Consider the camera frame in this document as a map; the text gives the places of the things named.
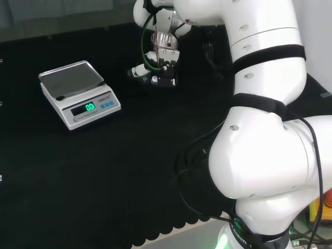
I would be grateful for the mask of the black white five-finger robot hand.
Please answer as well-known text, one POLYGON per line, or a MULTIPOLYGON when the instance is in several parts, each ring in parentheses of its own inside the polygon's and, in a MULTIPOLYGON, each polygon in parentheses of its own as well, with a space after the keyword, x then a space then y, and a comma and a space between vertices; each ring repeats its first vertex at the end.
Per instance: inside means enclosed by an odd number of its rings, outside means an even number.
POLYGON ((129 69, 127 76, 143 85, 174 88, 180 52, 174 49, 160 51, 161 54, 155 51, 145 53, 143 63, 129 69))

